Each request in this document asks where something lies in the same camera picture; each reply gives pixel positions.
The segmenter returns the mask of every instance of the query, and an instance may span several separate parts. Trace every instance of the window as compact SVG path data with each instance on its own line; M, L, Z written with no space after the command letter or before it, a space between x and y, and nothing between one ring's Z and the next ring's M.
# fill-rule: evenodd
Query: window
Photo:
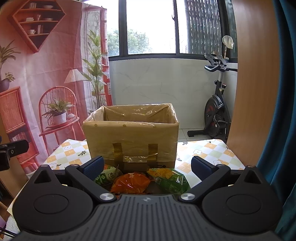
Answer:
M205 59L224 55L222 36L234 48L227 57L237 61L237 36L232 0L88 0L107 8L109 60L135 58Z

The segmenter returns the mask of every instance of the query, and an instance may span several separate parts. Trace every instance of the lampshade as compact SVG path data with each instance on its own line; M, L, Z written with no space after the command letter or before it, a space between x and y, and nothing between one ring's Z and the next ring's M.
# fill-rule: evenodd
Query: lampshade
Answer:
M66 77L65 83L86 80L86 78L79 72L78 69L71 69Z

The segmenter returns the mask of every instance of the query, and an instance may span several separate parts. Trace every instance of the sky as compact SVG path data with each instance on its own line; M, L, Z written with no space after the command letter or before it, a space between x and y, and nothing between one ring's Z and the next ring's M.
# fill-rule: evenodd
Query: sky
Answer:
M173 0L126 0L127 27L146 33L151 53L175 53L175 23L172 19ZM89 0L85 2L107 9L107 30L118 29L118 0ZM180 49L186 51L187 25L184 0L177 0Z

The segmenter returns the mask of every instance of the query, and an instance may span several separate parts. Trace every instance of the chair backrest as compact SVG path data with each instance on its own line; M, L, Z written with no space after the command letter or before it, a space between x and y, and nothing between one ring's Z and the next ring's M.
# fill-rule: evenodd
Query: chair backrest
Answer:
M52 124L52 118L46 118L46 116L42 116L44 113L49 111L48 105L50 103L54 103L55 100L63 99L67 102L71 103L73 107L71 107L67 113L74 114L76 117L78 117L78 111L77 111L77 100L76 96L73 93L72 90L70 90L67 87L64 86L56 86L49 90L47 90L43 96L41 97L39 101L39 118L40 118L40 125L41 125L41 131L43 132L44 129Z

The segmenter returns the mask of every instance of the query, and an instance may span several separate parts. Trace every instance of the diamond-shaped shelf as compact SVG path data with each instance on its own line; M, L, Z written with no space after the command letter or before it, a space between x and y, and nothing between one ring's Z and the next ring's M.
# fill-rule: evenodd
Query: diamond-shaped shelf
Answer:
M36 8L30 8L31 3L36 4ZM34 52L39 52L50 32L65 16L65 13L56 0L26 0L9 16L9 22L14 26L29 48ZM26 21L27 18L34 18L34 21ZM30 34L29 30L34 29L35 34Z

